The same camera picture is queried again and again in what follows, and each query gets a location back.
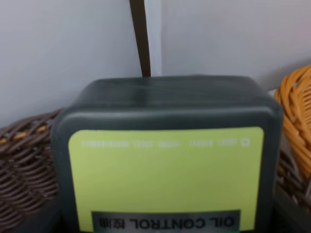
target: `brown wicker basket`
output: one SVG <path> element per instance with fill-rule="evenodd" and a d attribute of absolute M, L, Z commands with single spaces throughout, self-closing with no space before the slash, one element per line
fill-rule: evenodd
<path fill-rule="evenodd" d="M 295 204 L 311 213 L 311 179 L 306 182 L 290 153 L 280 152 L 276 183 L 293 199 Z"/>
<path fill-rule="evenodd" d="M 59 112 L 0 129 L 0 233 L 17 227 L 57 194 L 50 129 Z"/>

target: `wicker basket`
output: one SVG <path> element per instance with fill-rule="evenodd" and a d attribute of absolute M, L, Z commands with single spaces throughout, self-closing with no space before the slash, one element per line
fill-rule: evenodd
<path fill-rule="evenodd" d="M 311 175 L 311 65 L 285 77 L 275 93 L 284 109 L 284 133 L 304 180 Z"/>
<path fill-rule="evenodd" d="M 311 211 L 311 65 L 295 70 L 275 93 L 283 106 L 283 129 L 294 155 L 282 153 L 278 183 L 293 200 Z"/>
<path fill-rule="evenodd" d="M 0 129 L 0 233 L 16 228 L 57 194 L 50 129 L 59 112 Z"/>

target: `brown strap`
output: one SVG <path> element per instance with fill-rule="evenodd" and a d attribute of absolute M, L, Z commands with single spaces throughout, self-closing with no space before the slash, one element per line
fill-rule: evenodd
<path fill-rule="evenodd" d="M 150 77 L 150 58 L 144 0 L 130 0 L 142 76 Z"/>

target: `lime green label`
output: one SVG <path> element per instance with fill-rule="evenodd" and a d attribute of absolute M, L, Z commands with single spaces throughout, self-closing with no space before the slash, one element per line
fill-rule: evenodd
<path fill-rule="evenodd" d="M 93 212 L 98 233 L 232 233 L 239 230 L 240 211 L 195 213 Z"/>
<path fill-rule="evenodd" d="M 78 131 L 69 154 L 80 230 L 92 213 L 238 210 L 254 229 L 263 130 L 258 127 Z"/>

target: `orange wicker basket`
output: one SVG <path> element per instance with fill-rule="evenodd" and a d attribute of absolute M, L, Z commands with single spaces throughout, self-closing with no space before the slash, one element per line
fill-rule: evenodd
<path fill-rule="evenodd" d="M 50 128 L 58 113 L 0 129 L 0 233 L 17 227 L 57 194 Z"/>
<path fill-rule="evenodd" d="M 311 175 L 311 65 L 286 76 L 275 98 L 283 105 L 284 133 L 307 181 Z"/>

